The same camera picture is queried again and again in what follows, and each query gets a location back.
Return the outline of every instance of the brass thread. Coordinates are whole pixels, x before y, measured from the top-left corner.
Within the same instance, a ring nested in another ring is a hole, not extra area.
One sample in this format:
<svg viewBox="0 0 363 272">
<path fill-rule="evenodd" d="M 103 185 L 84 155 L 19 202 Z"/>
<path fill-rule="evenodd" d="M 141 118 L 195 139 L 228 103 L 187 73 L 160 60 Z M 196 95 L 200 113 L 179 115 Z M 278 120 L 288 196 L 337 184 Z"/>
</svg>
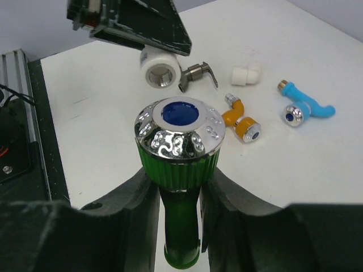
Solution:
<svg viewBox="0 0 363 272">
<path fill-rule="evenodd" d="M 286 80 L 282 80 L 282 81 L 278 84 L 278 86 L 277 86 L 278 90 L 281 92 L 281 91 L 282 91 L 282 89 L 283 89 L 283 88 L 285 88 L 286 84 L 288 84 L 288 82 L 287 82 Z"/>
</svg>

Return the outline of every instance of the wire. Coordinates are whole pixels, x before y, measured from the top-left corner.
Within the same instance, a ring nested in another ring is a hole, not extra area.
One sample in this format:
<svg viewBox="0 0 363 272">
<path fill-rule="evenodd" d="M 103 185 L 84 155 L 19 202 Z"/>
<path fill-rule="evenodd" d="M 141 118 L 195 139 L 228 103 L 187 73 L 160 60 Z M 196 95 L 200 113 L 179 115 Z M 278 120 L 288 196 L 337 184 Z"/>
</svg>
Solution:
<svg viewBox="0 0 363 272">
<path fill-rule="evenodd" d="M 31 97 L 31 96 L 29 96 L 29 95 L 25 95 L 25 94 L 23 94 L 23 93 L 18 93 L 18 92 L 16 92 L 16 91 L 14 91 L 13 89 L 10 89 L 10 88 L 6 87 L 5 85 L 2 85 L 2 84 L 0 84 L 0 88 L 1 88 L 1 89 L 3 89 L 3 90 L 5 90 L 5 91 L 8 91 L 9 93 L 11 93 L 11 94 L 12 94 L 11 96 L 9 96 L 9 97 L 6 99 L 6 101 L 5 101 L 5 103 L 4 103 L 4 107 L 5 107 L 5 106 L 7 106 L 7 105 L 9 104 L 10 99 L 11 99 L 11 98 L 13 98 L 14 96 L 16 96 L 16 97 L 18 97 L 18 98 L 22 99 L 24 102 L 26 102 L 26 103 L 28 103 L 28 104 L 30 104 L 30 105 L 32 105 L 32 106 L 37 106 L 37 105 L 38 105 L 38 103 L 37 103 L 37 102 L 35 102 L 34 98 L 33 98 L 33 97 Z"/>
</svg>

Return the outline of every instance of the orange faucet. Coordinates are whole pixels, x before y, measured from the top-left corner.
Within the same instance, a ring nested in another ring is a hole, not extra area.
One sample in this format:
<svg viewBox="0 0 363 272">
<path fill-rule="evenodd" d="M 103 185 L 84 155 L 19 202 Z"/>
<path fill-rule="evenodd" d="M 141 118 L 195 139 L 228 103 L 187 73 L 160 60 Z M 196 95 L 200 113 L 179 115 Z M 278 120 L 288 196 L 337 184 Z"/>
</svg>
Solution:
<svg viewBox="0 0 363 272">
<path fill-rule="evenodd" d="M 229 93 L 226 95 L 225 100 L 232 108 L 222 115 L 226 126 L 235 128 L 237 136 L 245 143 L 256 140 L 260 135 L 261 125 L 251 117 L 243 117 L 244 106 L 240 98 Z"/>
</svg>

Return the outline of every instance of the white pipe fitting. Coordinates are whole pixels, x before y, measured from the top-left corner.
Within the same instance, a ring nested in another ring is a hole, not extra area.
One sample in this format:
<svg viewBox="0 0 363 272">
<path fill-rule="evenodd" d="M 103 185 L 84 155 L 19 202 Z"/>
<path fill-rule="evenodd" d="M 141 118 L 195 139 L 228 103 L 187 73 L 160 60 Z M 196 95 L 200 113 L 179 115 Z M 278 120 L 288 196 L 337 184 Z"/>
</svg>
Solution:
<svg viewBox="0 0 363 272">
<path fill-rule="evenodd" d="M 247 67 L 234 67 L 232 73 L 232 85 L 245 86 L 246 84 L 257 84 L 260 82 L 262 67 L 254 62 Z"/>
</svg>

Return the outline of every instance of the table surface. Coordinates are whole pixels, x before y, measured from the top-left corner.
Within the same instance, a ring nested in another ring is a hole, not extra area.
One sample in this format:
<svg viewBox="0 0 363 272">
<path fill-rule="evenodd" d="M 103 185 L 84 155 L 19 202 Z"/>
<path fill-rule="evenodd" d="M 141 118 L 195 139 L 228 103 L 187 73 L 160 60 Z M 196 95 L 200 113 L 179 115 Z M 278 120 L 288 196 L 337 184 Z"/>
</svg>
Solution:
<svg viewBox="0 0 363 272">
<path fill-rule="evenodd" d="M 251 144 L 227 130 L 218 167 L 229 178 L 278 206 L 361 202 L 363 44 L 285 0 L 219 0 L 180 16 L 193 42 L 191 55 L 179 57 L 180 64 L 208 62 L 218 91 L 207 76 L 191 83 L 185 94 L 177 88 L 146 90 L 140 52 L 103 42 L 42 60 L 71 204 L 82 207 L 141 168 L 133 125 L 146 105 L 185 95 L 223 113 L 229 92 L 262 126 L 259 140 Z M 233 67 L 251 61 L 263 66 L 261 82 L 231 86 Z M 290 100 L 277 92 L 282 79 L 334 105 L 336 115 L 287 126 L 281 114 Z M 173 271 L 162 256 L 163 216 L 161 207 L 155 271 Z M 202 254 L 190 271 L 207 267 Z"/>
</svg>

